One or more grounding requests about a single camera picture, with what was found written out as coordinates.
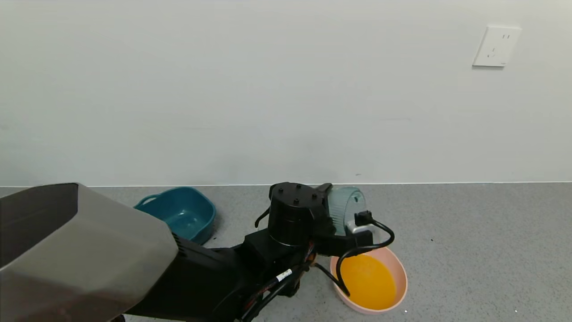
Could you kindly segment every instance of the black cable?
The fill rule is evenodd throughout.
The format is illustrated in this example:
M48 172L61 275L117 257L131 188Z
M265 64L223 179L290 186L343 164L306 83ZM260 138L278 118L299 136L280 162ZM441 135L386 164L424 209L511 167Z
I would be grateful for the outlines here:
M262 299L262 301L257 303L254 307L252 307L252 309L243 316L242 321L250 322L252 321L252 319L257 317L260 311L262 311L262 309L266 305L268 305L268 303L270 303L270 301L272 301L278 295L278 293L280 293L284 288L286 288L286 286L288 286L293 281L296 281L298 276L301 275L302 272L304 271L304 267L307 268L308 266L309 263L298 266L298 268L294 273L292 273L290 276L286 277L280 283L278 283L278 285L276 285L274 289L272 289L272 291L267 297L265 297L264 299Z
M343 260L345 260L347 257L352 257L352 256L355 256L358 254L362 254L362 253L365 253L369 250L374 250L374 249L386 247L389 244L393 243L393 241L395 240L395 234L394 234L393 230L391 230L389 227L387 227L386 225L384 225L384 224L382 224L382 223L380 223L374 219L372 219L370 223L375 225L376 227L383 229L385 232L387 232L390 235L390 237L388 240L386 240L382 243L379 243L379 244L374 244L371 246L358 246L356 248L352 248L352 249L348 250L347 252L345 252L342 256L340 256L340 258L338 258L337 264L336 264L336 275L337 275L337 280L339 283L336 283L336 285L348 297L349 297L349 290L348 290L347 286L345 285L343 278L341 277L341 262Z
M332 280L334 283L336 283L337 287L339 287L340 289L344 289L345 285L343 285L342 283L340 283L340 281L338 281L333 275L332 273L329 272L329 270L327 270L325 267L323 267L322 265L318 264L318 263L314 263L312 264L312 266L315 266L317 268L319 268L322 272L324 272L324 274L326 274L326 276L328 276L328 278L330 280Z
M258 224L260 223L262 218L266 217L269 213L270 213L270 207L268 207L268 209L264 210L262 215L260 215L258 218L256 218L256 221L254 222L254 228L258 228Z

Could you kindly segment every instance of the gray floor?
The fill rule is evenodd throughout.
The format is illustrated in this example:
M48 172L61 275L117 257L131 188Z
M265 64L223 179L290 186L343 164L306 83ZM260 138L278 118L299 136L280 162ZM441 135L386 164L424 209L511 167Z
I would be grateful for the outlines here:
M278 298L258 321L570 321L572 184L360 186L377 219L393 228L390 248L409 289L380 316L360 315L311 270L298 294ZM127 205L167 188L96 190ZM210 247L232 246L255 230L267 187L200 187L218 210ZM0 188L0 196L19 189ZM321 258L327 264L327 258ZM149 321L130 317L131 321Z

